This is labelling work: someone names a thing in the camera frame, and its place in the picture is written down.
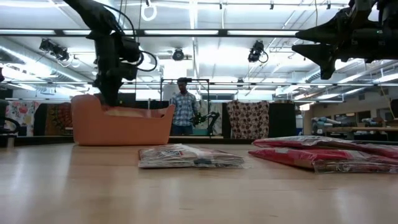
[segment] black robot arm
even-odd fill
[[[220,113],[217,113],[217,112],[210,112],[209,114],[206,114],[204,116],[202,116],[200,113],[198,113],[190,121],[193,123],[194,126],[196,126],[196,125],[203,123],[211,118],[211,122],[210,122],[209,126],[207,127],[207,132],[210,136],[212,136],[213,135],[213,126],[219,117],[220,117]]]
[[[377,3],[379,21],[368,19]],[[340,59],[363,58],[366,63],[398,59],[398,0],[350,0],[325,24],[296,33],[296,38],[319,44],[294,45],[292,50],[320,66],[329,79]]]
[[[137,67],[144,59],[143,52],[139,50],[139,43],[124,35],[122,27],[108,9],[119,10],[93,0],[64,1],[79,13],[84,23],[91,29],[86,38],[95,42],[95,63],[98,66],[93,86],[99,88],[106,104],[117,106],[122,79],[129,81],[135,79]]]

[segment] man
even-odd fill
[[[170,99],[170,104],[175,105],[172,135],[193,134],[193,126],[190,119],[198,113],[197,100],[195,95],[187,91],[187,83],[185,78],[179,78],[177,85],[180,93]]]

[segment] plastic bag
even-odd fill
[[[227,152],[173,144],[139,151],[141,168],[231,167],[242,168],[244,160]]]
[[[349,140],[335,139],[323,136],[292,136],[282,138],[259,139],[253,142],[258,147],[294,147],[297,149],[335,148],[366,152],[378,156],[398,159],[397,146],[376,144],[360,144]]]
[[[398,160],[365,152],[340,149],[297,150],[270,147],[249,151],[249,154],[285,165],[327,172],[387,172],[398,173]]]

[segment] red plastic package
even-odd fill
[[[249,154],[285,165],[327,172],[387,172],[398,173],[398,160],[365,152],[340,149],[297,150],[270,147],[249,151]]]
[[[297,149],[334,148],[366,152],[368,154],[398,159],[398,147],[376,144],[359,144],[349,140],[323,136],[291,136],[282,138],[258,139],[253,142],[258,147],[294,147]]]

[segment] checkered shirt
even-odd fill
[[[191,93],[177,93],[170,99],[170,104],[175,105],[173,124],[177,126],[191,126],[189,120],[198,113],[197,100]]]

